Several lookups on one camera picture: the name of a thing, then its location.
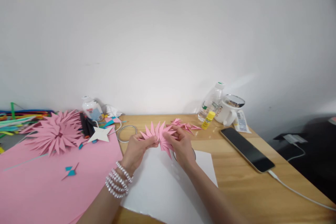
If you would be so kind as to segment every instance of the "white paper sheet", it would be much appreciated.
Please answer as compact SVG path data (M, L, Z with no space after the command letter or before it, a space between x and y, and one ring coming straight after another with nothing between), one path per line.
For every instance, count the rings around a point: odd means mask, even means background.
M196 162L217 185L211 154L195 151ZM158 148L146 151L121 205L165 223L212 223L194 186L180 165Z

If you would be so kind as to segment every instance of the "plastic bottle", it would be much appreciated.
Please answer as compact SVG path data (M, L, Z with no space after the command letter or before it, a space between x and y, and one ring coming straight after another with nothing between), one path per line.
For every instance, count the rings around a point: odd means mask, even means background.
M92 121L101 121L104 119L102 108L96 100L93 100L90 96L83 96L82 99L83 111Z
M222 82L217 82L215 87L207 94L198 112L198 119L200 121L203 122L205 120L209 111L214 112L217 110L219 102L224 97L224 88L225 85Z
M211 121L213 120L213 118L215 117L215 115L216 115L215 112L210 111L209 114L206 116L206 119L205 119L204 123L202 124L201 128L206 130L209 127L209 125L210 125Z

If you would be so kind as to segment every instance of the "white paper star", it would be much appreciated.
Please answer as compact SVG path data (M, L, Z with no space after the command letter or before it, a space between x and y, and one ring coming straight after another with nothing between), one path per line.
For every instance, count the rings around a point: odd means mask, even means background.
M93 128L94 128L94 134L92 135L88 143L94 140L97 140L97 139L100 141L109 142L109 138L107 134L110 132L112 128L107 128L107 129L97 128L97 127L93 127Z

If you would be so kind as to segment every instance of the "white packet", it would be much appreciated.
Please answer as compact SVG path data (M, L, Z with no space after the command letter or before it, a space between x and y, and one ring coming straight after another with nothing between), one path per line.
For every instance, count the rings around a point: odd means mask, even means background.
M252 133L247 124L243 110L239 110L237 112L237 118L233 121L234 128L236 131L244 132L244 133Z

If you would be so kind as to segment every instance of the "woman's right hand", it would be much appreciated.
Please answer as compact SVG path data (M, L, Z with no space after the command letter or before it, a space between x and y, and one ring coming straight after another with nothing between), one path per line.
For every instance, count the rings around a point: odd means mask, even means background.
M167 132L164 132L162 135L173 146L177 162L184 170L197 165L190 137L183 129L176 125L172 125L171 128L176 131L173 136L178 139L172 138Z

